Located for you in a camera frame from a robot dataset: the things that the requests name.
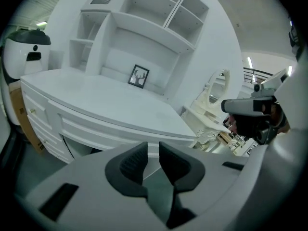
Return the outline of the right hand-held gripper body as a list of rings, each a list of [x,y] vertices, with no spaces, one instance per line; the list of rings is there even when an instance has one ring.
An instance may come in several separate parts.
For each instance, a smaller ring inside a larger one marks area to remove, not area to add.
[[[282,70],[262,83],[257,83],[250,98],[273,97],[287,118],[290,129],[308,130],[308,68],[297,66],[289,76]],[[263,116],[232,115],[232,131],[252,138],[258,144],[269,144],[277,136],[278,127],[271,124],[271,114]]]

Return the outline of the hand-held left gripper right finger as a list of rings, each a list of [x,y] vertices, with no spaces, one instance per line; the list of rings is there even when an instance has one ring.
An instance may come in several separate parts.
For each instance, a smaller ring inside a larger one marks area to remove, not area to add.
[[[167,227],[178,231],[262,231],[279,225],[308,164],[308,130],[292,130],[248,157],[159,144],[173,185]]]

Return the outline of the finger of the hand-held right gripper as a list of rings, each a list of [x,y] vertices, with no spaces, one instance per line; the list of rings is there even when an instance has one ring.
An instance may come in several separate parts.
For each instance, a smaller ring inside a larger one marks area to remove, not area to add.
[[[273,97],[257,97],[248,99],[228,99],[221,102],[225,113],[241,116],[266,116],[271,114]]]

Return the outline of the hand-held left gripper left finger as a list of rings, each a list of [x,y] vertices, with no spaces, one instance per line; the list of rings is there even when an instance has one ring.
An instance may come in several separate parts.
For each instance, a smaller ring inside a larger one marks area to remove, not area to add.
[[[146,142],[90,154],[16,200],[47,231],[166,231],[142,184],[147,163]]]

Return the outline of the wide white desk drawer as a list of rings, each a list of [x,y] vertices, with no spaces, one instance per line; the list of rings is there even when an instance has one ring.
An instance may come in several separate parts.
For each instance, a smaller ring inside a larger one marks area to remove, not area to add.
[[[58,116],[60,117],[59,126],[64,136],[100,150],[109,150],[123,144],[145,141],[148,143],[149,152],[157,153],[160,141],[184,146],[189,146],[193,142],[193,139],[142,132],[106,123],[88,116],[84,118],[70,114],[59,114]]]

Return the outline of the small white desk drawer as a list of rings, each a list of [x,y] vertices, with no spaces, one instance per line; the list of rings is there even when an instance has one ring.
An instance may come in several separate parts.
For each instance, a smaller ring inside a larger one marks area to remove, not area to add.
[[[46,135],[44,133],[39,133],[38,138],[50,154],[54,155],[55,157],[67,164],[74,161],[73,156],[69,152],[63,140],[60,140],[50,135]]]
[[[30,116],[46,127],[51,128],[46,111],[49,99],[24,83],[21,84],[21,87],[25,106]]]
[[[34,129],[34,132],[43,144],[56,146],[61,143],[61,140],[49,129],[48,126],[45,126],[41,122],[37,121],[37,119],[32,118],[30,115],[27,117]]]

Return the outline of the person's right hand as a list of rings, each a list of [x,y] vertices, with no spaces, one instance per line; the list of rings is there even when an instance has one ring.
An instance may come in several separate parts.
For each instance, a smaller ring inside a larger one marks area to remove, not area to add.
[[[287,118],[283,121],[284,112],[278,103],[271,105],[271,124],[278,127],[277,134],[287,133],[290,129]]]

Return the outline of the oval cream framed mirror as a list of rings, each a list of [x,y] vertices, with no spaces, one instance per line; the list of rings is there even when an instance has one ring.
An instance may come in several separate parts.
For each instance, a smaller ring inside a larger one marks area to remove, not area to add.
[[[230,71],[218,70],[210,78],[207,84],[206,104],[210,106],[219,105],[225,98],[230,85]]]

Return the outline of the black metal railing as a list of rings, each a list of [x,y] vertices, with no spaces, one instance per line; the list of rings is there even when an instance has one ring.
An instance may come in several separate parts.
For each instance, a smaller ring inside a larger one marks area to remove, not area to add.
[[[273,76],[271,73],[244,67],[244,82],[250,84],[261,83],[271,76]]]

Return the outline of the cream ornate dressing table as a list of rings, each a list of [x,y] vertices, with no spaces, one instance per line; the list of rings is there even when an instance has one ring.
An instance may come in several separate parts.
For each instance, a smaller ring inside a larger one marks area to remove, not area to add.
[[[230,130],[222,124],[221,100],[210,102],[210,93],[204,90],[190,105],[183,106],[180,117],[195,134],[195,139],[189,146],[202,150],[214,142],[219,133],[230,134]]]

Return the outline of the white desk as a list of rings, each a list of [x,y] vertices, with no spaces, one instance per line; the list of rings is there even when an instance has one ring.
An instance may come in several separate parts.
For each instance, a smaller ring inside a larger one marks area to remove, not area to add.
[[[64,141],[74,160],[96,148],[64,136],[59,114],[88,116],[142,132],[195,139],[193,131],[170,105],[107,77],[57,69],[22,76],[22,83],[49,99],[46,111],[50,130]]]

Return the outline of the black framed antler picture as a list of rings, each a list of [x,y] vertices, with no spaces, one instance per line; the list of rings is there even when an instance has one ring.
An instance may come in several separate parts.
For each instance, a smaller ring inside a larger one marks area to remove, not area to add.
[[[149,72],[150,70],[139,65],[135,65],[128,79],[128,84],[143,89]]]

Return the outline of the brown cardboard box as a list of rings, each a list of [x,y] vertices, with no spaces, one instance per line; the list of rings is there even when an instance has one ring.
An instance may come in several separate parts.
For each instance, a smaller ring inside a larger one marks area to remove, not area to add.
[[[22,95],[21,81],[19,80],[10,83],[8,87],[13,110],[21,126],[21,129],[23,130],[26,138],[31,143],[35,151],[40,154],[45,149],[45,147],[35,134],[27,117],[26,106]]]

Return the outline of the white desk shelf hutch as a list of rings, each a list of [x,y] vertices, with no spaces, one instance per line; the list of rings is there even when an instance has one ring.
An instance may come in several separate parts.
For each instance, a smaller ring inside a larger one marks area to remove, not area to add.
[[[168,101],[197,49],[208,6],[202,0],[86,0],[73,24],[64,68],[128,84],[150,70],[144,90]]]

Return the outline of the white black mobile robot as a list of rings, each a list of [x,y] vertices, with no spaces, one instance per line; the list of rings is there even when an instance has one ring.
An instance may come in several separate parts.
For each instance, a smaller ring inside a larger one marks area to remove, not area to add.
[[[2,51],[2,69],[7,83],[20,77],[47,71],[51,39],[40,30],[19,30],[5,40]]]

